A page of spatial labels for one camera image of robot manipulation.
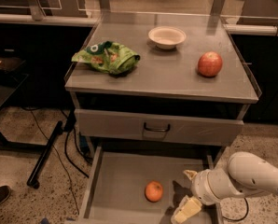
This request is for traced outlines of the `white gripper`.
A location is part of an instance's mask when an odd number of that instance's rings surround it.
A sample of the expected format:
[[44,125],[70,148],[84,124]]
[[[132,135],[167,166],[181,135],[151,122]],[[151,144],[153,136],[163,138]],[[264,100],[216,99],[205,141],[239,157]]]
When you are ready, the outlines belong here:
[[191,180],[190,189],[194,197],[185,196],[182,199],[171,217],[173,224],[183,224],[191,217],[197,215],[202,210],[203,204],[212,205],[220,202],[210,187],[208,179],[209,169],[198,173],[192,170],[184,170],[183,173]]

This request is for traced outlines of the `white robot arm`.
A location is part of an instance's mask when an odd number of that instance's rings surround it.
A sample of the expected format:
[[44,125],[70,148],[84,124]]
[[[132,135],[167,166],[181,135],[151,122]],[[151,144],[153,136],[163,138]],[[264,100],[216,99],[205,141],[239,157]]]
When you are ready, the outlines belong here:
[[192,196],[186,195],[175,209],[173,224],[185,224],[205,205],[227,198],[278,196],[278,168],[249,152],[232,154],[224,168],[185,170],[184,174],[191,181]]

